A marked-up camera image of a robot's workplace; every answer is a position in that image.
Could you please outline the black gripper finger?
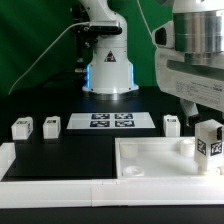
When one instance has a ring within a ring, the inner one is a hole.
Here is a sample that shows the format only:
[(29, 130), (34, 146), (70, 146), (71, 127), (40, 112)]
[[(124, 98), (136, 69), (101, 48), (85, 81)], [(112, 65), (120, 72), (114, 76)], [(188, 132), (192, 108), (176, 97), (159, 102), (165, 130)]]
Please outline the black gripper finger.
[(197, 105), (194, 102), (186, 99), (180, 99), (180, 104), (186, 116), (187, 126), (192, 127), (200, 121)]

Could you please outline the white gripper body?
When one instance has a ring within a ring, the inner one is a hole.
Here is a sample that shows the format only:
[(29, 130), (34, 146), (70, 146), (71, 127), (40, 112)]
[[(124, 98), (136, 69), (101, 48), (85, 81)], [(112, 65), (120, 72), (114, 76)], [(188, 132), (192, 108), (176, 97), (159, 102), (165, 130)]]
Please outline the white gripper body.
[(189, 65), (182, 53), (159, 48), (155, 70), (161, 91), (224, 112), (224, 53), (210, 65)]

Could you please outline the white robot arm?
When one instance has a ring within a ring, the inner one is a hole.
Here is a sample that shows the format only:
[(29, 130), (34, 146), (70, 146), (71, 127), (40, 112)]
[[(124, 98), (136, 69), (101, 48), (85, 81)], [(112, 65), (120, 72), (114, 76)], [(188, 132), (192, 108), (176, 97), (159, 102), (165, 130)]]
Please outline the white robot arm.
[[(156, 80), (161, 91), (180, 99), (189, 124), (198, 105), (224, 113), (224, 0), (156, 0), (172, 8), (172, 20), (155, 29)], [(83, 91), (119, 99), (138, 90), (127, 57), (127, 23), (108, 0), (79, 0), (96, 35)]]

